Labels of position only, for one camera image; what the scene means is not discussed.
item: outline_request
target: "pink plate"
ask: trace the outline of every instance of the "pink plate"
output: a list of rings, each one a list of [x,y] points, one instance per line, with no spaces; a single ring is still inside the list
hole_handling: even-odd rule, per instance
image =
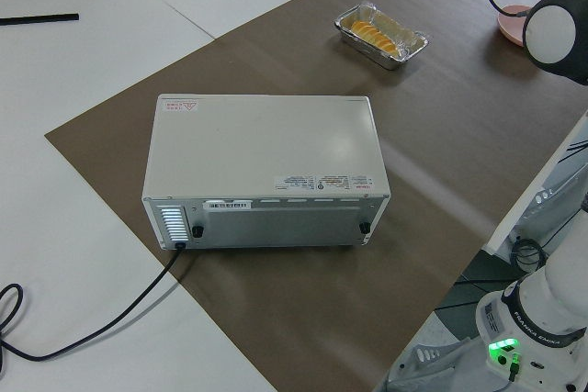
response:
[[[529,9],[525,5],[509,5],[503,8],[507,13],[518,13]],[[504,36],[518,46],[523,46],[523,25],[524,17],[508,17],[502,14],[498,15],[498,27]]]

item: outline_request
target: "dark green floor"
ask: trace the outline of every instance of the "dark green floor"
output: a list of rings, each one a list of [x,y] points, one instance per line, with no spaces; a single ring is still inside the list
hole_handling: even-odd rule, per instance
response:
[[[518,279],[524,275],[522,271],[514,268],[502,259],[490,256],[487,252],[478,252],[468,267],[464,270],[465,275],[470,280],[496,280],[496,279]],[[505,289],[509,283],[504,282],[500,284],[476,284],[487,291],[498,291]],[[480,300],[486,293],[476,286],[459,285],[447,293],[446,297],[439,304],[439,307],[446,307],[457,305],[460,303],[472,302]],[[474,338],[478,335],[475,320],[476,304],[439,309],[436,311],[437,316],[443,324],[456,336],[459,340],[466,337]]]

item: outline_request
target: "white label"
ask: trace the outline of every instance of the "white label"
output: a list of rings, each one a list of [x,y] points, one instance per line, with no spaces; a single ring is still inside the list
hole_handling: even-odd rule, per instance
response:
[[[374,188],[374,179],[365,174],[300,174],[276,176],[276,190],[289,192],[362,192]]]
[[[163,100],[162,110],[166,112],[194,112],[198,101],[194,99]]]
[[[312,175],[276,176],[274,178],[276,190],[313,191],[316,189],[314,183]]]
[[[203,208],[207,211],[251,210],[252,201],[206,201]]]

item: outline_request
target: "white metal box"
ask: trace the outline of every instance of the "white metal box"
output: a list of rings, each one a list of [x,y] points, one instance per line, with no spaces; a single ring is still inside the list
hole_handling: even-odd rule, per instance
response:
[[[162,248],[360,245],[389,199],[364,96],[159,96],[142,200]]]

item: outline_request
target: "ventilation grille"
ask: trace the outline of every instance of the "ventilation grille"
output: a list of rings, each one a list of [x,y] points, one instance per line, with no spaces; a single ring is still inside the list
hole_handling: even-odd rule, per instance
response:
[[[158,206],[164,221],[165,230],[172,242],[187,241],[189,236],[181,206]]]

